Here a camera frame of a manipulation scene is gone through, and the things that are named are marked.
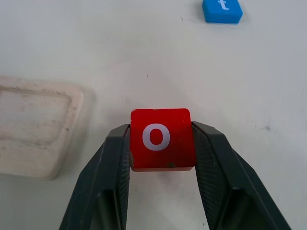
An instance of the red block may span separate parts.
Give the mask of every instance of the red block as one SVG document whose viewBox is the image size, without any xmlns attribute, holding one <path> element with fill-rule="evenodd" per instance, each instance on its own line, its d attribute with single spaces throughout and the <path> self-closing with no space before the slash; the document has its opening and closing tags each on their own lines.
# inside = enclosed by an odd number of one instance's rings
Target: red block
<svg viewBox="0 0 307 230">
<path fill-rule="evenodd" d="M 137 109 L 131 113 L 134 171 L 190 170 L 196 163 L 188 109 Z"/>
</svg>

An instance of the white letter o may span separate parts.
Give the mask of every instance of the white letter o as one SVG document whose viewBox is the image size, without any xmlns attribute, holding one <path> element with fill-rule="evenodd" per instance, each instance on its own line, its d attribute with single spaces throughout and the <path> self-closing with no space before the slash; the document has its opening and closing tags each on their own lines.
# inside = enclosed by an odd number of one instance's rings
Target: white letter o
<svg viewBox="0 0 307 230">
<path fill-rule="evenodd" d="M 162 132 L 162 142 L 158 145 L 153 144 L 150 141 L 150 133 L 154 129 L 159 129 Z M 162 124 L 150 124 L 143 131 L 143 143 L 146 148 L 152 151 L 160 151 L 165 149 L 170 141 L 169 131 L 166 126 Z"/>
</svg>

